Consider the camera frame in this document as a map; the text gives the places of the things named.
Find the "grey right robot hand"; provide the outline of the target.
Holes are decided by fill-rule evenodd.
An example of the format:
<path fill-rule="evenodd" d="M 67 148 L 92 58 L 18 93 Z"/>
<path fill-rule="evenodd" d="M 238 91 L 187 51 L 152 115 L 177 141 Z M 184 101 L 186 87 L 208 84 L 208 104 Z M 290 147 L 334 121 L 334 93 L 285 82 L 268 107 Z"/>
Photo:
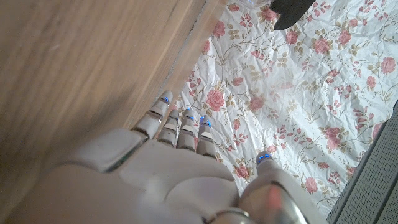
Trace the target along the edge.
<path fill-rule="evenodd" d="M 75 149 L 45 172 L 7 223 L 324 223 L 268 152 L 239 192 L 216 158 L 211 121 L 170 110 L 165 91 L 130 129 Z"/>

